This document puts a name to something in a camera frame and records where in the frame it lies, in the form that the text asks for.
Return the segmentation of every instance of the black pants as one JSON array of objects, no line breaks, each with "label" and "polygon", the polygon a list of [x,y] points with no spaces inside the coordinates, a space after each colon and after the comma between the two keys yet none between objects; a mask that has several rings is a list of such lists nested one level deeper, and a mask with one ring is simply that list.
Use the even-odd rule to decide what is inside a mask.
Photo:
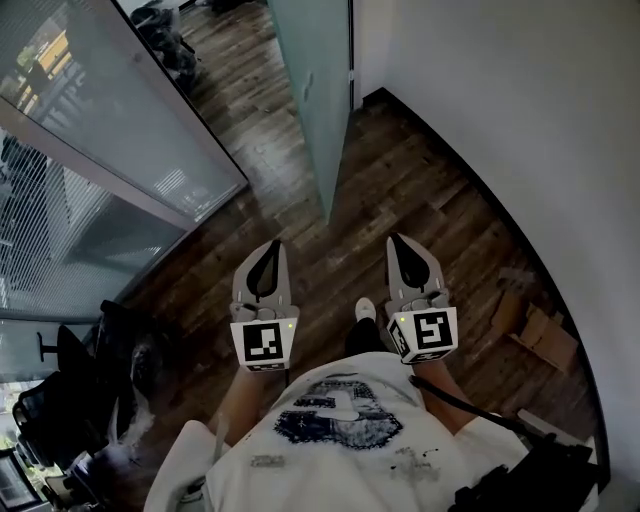
[{"label": "black pants", "polygon": [[366,352],[389,352],[380,339],[375,321],[363,318],[351,328],[345,342],[344,356],[351,357]]}]

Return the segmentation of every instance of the white t-shirt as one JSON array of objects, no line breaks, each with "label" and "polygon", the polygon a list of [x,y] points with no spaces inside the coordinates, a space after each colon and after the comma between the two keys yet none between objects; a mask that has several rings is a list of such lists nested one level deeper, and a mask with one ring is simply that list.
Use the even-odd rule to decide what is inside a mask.
[{"label": "white t-shirt", "polygon": [[215,436],[189,422],[145,510],[446,511],[455,491],[526,455],[515,434],[482,418],[452,436],[411,374],[387,353],[316,368],[215,464]]}]

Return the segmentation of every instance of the sneaker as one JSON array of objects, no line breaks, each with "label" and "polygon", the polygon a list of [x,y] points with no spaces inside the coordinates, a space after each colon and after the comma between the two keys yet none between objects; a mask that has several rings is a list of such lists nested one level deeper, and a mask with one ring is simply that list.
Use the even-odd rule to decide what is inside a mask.
[{"label": "sneaker", "polygon": [[359,322],[363,318],[371,318],[374,322],[376,320],[376,307],[366,297],[361,297],[356,302],[356,321]]}]

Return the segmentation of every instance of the black cable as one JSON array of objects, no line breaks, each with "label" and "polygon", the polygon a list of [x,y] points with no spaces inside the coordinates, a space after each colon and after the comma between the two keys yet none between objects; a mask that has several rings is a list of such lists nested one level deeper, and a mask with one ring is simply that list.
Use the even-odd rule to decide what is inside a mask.
[{"label": "black cable", "polygon": [[539,436],[538,434],[530,432],[522,423],[509,420],[506,418],[502,418],[501,416],[496,416],[494,414],[489,414],[488,412],[483,411],[482,409],[479,409],[478,407],[471,405],[465,402],[464,400],[460,400],[455,396],[451,396],[449,393],[442,391],[440,388],[434,386],[429,381],[421,379],[420,377],[416,377],[415,375],[412,375],[411,377],[409,377],[409,381],[415,387],[422,388],[428,391],[432,395],[435,395],[440,400],[448,403],[449,405],[452,405],[453,407],[461,409],[470,414],[475,414],[476,416],[480,416],[485,420],[488,420],[492,423],[495,423],[496,425],[500,425],[501,427],[506,428],[507,430],[511,430],[516,434],[520,434],[526,437],[529,441],[531,441],[532,444],[536,444],[544,441],[544,438],[542,436]]}]

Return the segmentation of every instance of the cardboard piece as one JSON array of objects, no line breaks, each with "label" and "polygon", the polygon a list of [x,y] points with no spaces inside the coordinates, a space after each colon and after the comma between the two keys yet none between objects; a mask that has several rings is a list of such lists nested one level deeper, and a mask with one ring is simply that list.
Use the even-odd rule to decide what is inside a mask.
[{"label": "cardboard piece", "polygon": [[502,334],[519,331],[527,311],[527,301],[513,292],[506,291],[502,295],[491,325]]},{"label": "cardboard piece", "polygon": [[523,299],[505,292],[491,324],[501,334],[508,334],[509,338],[566,373],[578,349],[578,342],[533,304],[528,304],[525,315],[526,306]]}]

